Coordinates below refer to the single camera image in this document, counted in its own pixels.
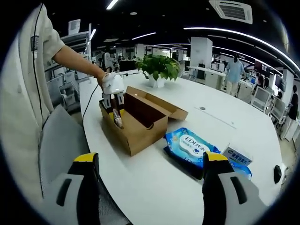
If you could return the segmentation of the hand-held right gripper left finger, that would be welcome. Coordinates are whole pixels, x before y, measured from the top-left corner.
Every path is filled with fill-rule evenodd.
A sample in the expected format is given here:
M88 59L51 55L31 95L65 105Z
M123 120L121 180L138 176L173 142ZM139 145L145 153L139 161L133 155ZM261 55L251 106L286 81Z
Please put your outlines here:
M51 225L99 225L98 154L78 156L67 173L45 189L44 215Z

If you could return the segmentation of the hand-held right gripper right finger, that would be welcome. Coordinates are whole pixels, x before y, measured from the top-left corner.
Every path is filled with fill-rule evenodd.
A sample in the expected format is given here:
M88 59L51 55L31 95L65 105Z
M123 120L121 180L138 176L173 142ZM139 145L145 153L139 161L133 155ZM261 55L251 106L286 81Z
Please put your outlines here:
M266 211L258 187L219 153L203 154L204 225L253 225Z

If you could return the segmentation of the person's left hand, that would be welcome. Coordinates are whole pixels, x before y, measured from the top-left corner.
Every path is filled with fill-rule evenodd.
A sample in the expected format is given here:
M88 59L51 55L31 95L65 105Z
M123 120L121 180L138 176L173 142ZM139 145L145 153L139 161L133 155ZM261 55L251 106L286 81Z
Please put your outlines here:
M106 77L106 73L102 70L98 71L98 72L96 72L95 77L97 79L97 82L98 82L99 86L102 88L103 87L103 81Z

